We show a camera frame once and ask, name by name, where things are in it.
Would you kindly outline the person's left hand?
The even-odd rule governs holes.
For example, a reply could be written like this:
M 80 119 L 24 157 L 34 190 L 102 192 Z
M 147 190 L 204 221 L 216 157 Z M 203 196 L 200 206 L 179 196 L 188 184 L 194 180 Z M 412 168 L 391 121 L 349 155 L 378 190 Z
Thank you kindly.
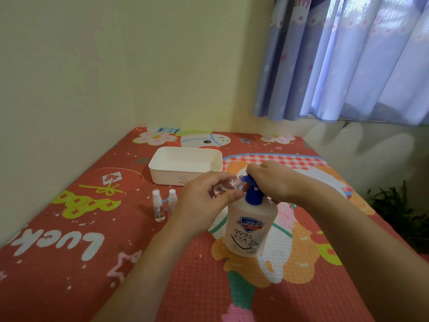
M 187 182 L 182 189 L 171 220 L 166 229 L 177 241 L 190 242 L 208 230 L 227 206 L 215 206 L 208 191 L 222 180 L 236 178 L 228 172 L 206 172 Z

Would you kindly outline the person's right hand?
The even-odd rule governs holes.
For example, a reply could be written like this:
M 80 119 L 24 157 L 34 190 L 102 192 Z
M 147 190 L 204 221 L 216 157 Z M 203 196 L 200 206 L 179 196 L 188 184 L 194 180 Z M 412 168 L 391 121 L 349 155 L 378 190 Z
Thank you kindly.
M 270 161 L 270 189 L 264 194 L 278 202 L 302 205 L 308 193 L 317 185 L 316 179 L 283 164 Z

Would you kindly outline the white soap bottle blue pump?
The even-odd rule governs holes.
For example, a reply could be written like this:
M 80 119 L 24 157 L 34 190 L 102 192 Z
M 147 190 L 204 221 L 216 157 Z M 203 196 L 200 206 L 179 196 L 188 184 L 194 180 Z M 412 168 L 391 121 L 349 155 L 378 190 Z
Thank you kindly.
M 245 196 L 228 205 L 223 244 L 233 254 L 255 258 L 263 252 L 269 231 L 278 215 L 275 202 L 260 190 L 252 176 L 240 177 L 249 184 Z

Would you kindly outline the person's right forearm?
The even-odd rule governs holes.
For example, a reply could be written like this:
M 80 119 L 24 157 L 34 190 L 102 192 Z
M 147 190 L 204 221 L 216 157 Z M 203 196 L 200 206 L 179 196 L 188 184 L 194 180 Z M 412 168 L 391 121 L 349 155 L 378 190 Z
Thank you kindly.
M 296 186 L 307 211 L 344 265 L 377 322 L 429 322 L 429 264 L 334 188 L 317 180 Z

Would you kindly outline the person's left forearm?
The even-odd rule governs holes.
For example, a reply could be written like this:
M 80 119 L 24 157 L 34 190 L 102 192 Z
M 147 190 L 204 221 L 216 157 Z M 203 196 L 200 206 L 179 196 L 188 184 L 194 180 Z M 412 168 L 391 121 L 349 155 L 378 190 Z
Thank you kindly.
M 195 222 L 168 222 L 92 322 L 154 322 L 180 255 L 206 229 Z

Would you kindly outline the white plastic storage box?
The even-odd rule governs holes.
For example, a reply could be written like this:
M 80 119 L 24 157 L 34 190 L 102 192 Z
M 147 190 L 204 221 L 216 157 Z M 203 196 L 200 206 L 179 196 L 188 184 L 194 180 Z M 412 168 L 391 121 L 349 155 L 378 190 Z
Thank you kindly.
M 223 170 L 219 150 L 165 146 L 148 164 L 152 181 L 158 185 L 183 186 L 203 173 Z

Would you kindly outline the small clear spray bottle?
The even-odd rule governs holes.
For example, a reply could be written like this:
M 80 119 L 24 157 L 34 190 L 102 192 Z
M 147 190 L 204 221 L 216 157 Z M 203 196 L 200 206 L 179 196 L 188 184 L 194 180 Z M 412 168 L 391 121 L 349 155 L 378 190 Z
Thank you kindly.
M 155 221 L 163 222 L 165 220 L 165 213 L 164 213 L 164 210 L 162 209 L 163 201 L 162 201 L 159 189 L 154 189 L 152 191 L 152 203 L 153 203 Z
M 172 214 L 174 213 L 177 201 L 178 201 L 178 197 L 176 194 L 176 190 L 170 189 L 169 197 L 168 197 L 168 208 L 167 208 L 168 219 L 170 219 Z

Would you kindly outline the green leafy plant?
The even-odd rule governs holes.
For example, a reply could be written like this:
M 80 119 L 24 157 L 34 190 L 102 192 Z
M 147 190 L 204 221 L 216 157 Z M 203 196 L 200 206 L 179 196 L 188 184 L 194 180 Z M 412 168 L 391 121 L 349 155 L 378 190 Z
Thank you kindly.
M 401 186 L 367 190 L 369 205 L 419 254 L 429 254 L 429 214 L 415 214 L 404 180 Z

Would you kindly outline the blue cartoon patterned curtain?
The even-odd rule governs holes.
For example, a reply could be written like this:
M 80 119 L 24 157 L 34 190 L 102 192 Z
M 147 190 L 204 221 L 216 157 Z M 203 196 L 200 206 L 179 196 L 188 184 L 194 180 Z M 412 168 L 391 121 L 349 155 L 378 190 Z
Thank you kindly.
M 429 125 L 429 0 L 275 0 L 253 115 Z

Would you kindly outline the red cartoon patterned mat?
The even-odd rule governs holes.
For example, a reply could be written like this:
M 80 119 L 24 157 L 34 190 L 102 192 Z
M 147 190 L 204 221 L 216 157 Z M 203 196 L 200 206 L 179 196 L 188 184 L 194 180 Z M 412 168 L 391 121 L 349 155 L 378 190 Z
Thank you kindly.
M 300 137 L 137 127 L 0 249 L 0 322 L 89 322 L 153 236 L 152 191 L 166 216 L 169 189 L 149 163 L 162 147 L 210 149 L 222 170 L 276 161 L 330 184 L 404 241 Z M 222 243 L 227 210 L 178 261 L 156 322 L 373 322 L 323 231 L 301 207 L 279 204 L 259 258 Z

